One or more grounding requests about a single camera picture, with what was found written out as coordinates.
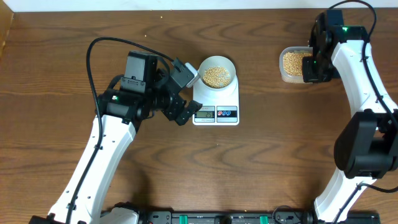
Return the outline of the pile of soybeans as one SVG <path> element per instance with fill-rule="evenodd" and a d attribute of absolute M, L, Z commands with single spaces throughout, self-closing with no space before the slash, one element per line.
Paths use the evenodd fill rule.
<path fill-rule="evenodd" d="M 211 88 L 224 88 L 231 83 L 231 75 L 224 67 L 210 67 L 204 72 L 203 82 Z"/>

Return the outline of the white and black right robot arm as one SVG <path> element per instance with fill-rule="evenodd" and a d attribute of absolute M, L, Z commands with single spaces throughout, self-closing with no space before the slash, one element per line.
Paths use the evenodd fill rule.
<path fill-rule="evenodd" d="M 302 60 L 306 83 L 340 77 L 351 119 L 334 145 L 336 169 L 314 200 L 304 223 L 343 223 L 359 196 L 397 169 L 397 104 L 374 64 L 371 33 L 347 26 L 341 10 L 329 8 L 316 18 L 308 41 L 313 53 Z"/>

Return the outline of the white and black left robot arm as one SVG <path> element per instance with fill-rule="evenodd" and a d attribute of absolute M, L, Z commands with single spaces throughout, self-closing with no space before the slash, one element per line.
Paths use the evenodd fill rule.
<path fill-rule="evenodd" d="M 127 203 L 102 212 L 116 168 L 133 142 L 141 123 L 161 111 L 168 120 L 184 125 L 202 105 L 187 102 L 179 93 L 198 80 L 198 71 L 175 59 L 131 51 L 124 74 L 114 77 L 96 101 L 96 116 L 82 157 L 65 191 L 46 217 L 31 223 L 143 223 L 139 211 Z"/>

